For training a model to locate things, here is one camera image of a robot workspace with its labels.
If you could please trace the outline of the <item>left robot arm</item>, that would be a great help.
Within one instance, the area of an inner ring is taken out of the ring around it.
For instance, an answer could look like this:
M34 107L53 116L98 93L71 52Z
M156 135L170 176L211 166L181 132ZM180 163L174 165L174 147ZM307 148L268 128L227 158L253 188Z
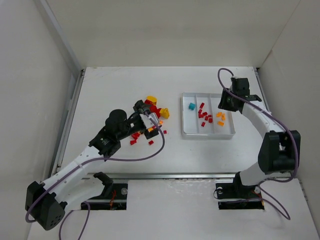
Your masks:
M152 108L153 104L138 100L130 116L122 109L111 111L102 129L72 162L50 178L34 181L27 187L25 221L37 222L49 231L73 205L109 189L113 180L103 172L95 173L87 184L80 181L106 161L114 160L113 155L121 148L123 139L138 133L151 139L162 133Z

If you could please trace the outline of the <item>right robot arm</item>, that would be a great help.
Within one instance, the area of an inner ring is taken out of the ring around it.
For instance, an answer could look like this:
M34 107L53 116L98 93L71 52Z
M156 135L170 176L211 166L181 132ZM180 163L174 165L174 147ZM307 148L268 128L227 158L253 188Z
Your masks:
M231 77L231 86L223 89L218 107L240 112L262 137L257 162L238 172L233 179L234 189L238 193L256 187L273 173L297 172L300 163L300 133L288 130L272 116L261 98L250 93L247 78Z

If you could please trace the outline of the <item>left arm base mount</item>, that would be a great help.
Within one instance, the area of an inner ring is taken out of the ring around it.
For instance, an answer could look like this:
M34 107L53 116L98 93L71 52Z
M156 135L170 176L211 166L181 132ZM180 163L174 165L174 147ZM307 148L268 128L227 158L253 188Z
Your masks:
M123 211L127 209L128 184L115 183L103 172L93 175L102 182L103 190L100 195L90 199L93 210Z

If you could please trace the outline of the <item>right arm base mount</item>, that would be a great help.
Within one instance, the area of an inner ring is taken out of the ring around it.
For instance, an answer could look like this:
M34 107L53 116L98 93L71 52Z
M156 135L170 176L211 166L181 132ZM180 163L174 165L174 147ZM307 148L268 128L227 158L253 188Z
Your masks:
M257 185L236 188L233 182L217 180L215 198L219 210L264 210L261 191Z

